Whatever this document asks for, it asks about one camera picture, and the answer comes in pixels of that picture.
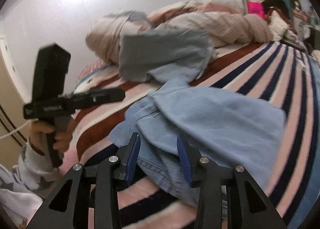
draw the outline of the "striped blanket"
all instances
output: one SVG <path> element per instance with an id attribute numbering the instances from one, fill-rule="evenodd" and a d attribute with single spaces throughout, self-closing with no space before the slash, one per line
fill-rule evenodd
<path id="1" fill-rule="evenodd" d="M 119 78 L 116 67 L 97 65 L 100 68 L 84 70 L 76 92 L 119 86 L 126 91 L 126 98 L 120 103 L 76 112 L 74 138 L 80 162 L 85 165 L 99 163 L 116 153 L 108 134 L 124 120 L 125 111 L 135 101 L 159 88 L 155 83 L 126 82 Z M 304 53 L 278 42 L 252 43 L 217 59 L 199 80 L 191 83 L 261 98 L 285 111 L 282 144 L 275 152 L 278 157 L 274 170 L 263 190 L 285 223 L 294 229 L 300 224 L 290 226 L 292 220 L 305 219 L 295 216 L 316 162 L 318 103 L 313 74 L 310 58 Z M 193 228 L 196 209 L 163 192 L 139 168 L 138 173 L 133 185 L 118 192 L 122 226 Z M 310 210 L 315 201 L 316 197 L 303 208 Z"/>

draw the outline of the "pink sign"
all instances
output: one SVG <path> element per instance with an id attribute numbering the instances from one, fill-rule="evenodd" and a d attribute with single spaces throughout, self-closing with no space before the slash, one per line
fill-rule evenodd
<path id="1" fill-rule="evenodd" d="M 264 10 L 261 3 L 248 2 L 248 13 L 257 14 L 259 17 L 262 17 L 263 19 L 265 19 Z"/>

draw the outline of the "metal screw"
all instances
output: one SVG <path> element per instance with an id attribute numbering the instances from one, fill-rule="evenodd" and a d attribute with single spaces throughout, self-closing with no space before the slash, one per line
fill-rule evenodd
<path id="1" fill-rule="evenodd" d="M 244 167 L 238 165 L 238 166 L 236 166 L 236 171 L 238 171 L 238 172 L 243 172 L 243 171 L 244 171 Z"/>
<path id="2" fill-rule="evenodd" d="M 109 161 L 110 162 L 117 162 L 118 161 L 118 157 L 117 156 L 111 156 L 110 158 L 109 158 Z"/>
<path id="3" fill-rule="evenodd" d="M 78 171 L 78 170 L 80 170 L 82 168 L 82 165 L 81 164 L 75 164 L 75 165 L 73 165 L 73 167 L 72 167 L 72 169 L 74 170 L 74 171 Z"/>
<path id="4" fill-rule="evenodd" d="M 207 163 L 209 162 L 209 159 L 208 159 L 207 157 L 203 156 L 203 157 L 200 159 L 200 162 L 201 162 L 202 164 L 207 164 Z"/>

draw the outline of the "white cable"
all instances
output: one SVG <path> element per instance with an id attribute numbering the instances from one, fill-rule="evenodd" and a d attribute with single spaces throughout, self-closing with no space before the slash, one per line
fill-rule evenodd
<path id="1" fill-rule="evenodd" d="M 16 133 L 17 131 L 21 130 L 22 128 L 24 128 L 25 126 L 27 126 L 29 123 L 33 122 L 34 120 L 28 120 L 27 122 L 25 122 L 24 124 L 22 124 L 20 127 L 16 128 L 15 130 L 3 135 L 0 137 L 0 139 L 4 139 L 8 136 L 11 136 L 12 134 Z"/>

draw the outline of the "crumpled bedding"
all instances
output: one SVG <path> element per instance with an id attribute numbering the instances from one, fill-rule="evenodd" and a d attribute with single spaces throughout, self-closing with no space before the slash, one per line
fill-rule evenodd
<path id="1" fill-rule="evenodd" d="M 110 14 L 95 23 L 85 41 L 105 63 L 118 64 L 121 37 L 147 29 L 151 29 L 151 24 L 143 12 L 127 11 Z"/>
<path id="2" fill-rule="evenodd" d="M 217 47 L 237 43 L 267 43 L 272 34 L 256 15 L 243 15 L 236 0 L 181 1 L 151 13 L 127 11 L 98 20 L 86 37 L 87 46 L 105 63 L 119 63 L 121 39 L 155 26 L 157 29 L 207 31 Z"/>
<path id="3" fill-rule="evenodd" d="M 216 48 L 233 43 L 268 43 L 273 38 L 267 22 L 255 14 L 195 11 L 172 18 L 157 29 L 207 30 Z"/>

